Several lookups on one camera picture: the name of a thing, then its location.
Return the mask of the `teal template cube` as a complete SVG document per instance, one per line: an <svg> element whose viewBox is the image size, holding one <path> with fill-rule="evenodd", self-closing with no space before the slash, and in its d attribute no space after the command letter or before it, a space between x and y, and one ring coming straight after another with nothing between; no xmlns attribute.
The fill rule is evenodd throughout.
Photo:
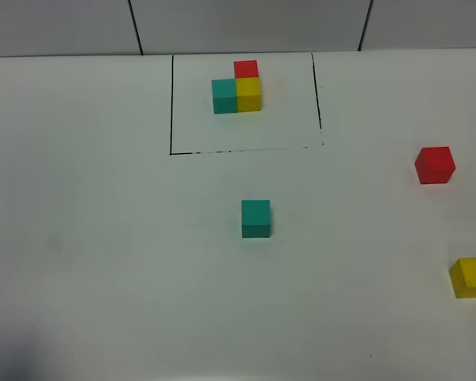
<svg viewBox="0 0 476 381"><path fill-rule="evenodd" d="M212 99L214 114L234 114L237 109L237 91L235 79L213 79Z"/></svg>

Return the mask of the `red template cube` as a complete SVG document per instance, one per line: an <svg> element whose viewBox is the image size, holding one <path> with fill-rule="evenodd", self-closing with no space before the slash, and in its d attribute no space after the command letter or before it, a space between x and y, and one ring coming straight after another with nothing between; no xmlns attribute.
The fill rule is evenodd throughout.
<svg viewBox="0 0 476 381"><path fill-rule="evenodd" d="M233 63L236 79L256 78L259 76L259 69L256 60L241 60Z"/></svg>

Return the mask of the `yellow template cube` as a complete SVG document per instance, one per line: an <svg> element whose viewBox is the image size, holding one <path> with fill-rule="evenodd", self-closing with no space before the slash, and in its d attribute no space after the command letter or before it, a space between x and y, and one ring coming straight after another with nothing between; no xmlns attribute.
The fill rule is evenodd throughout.
<svg viewBox="0 0 476 381"><path fill-rule="evenodd" d="M255 112L263 107L263 93L259 77L237 78L237 111Z"/></svg>

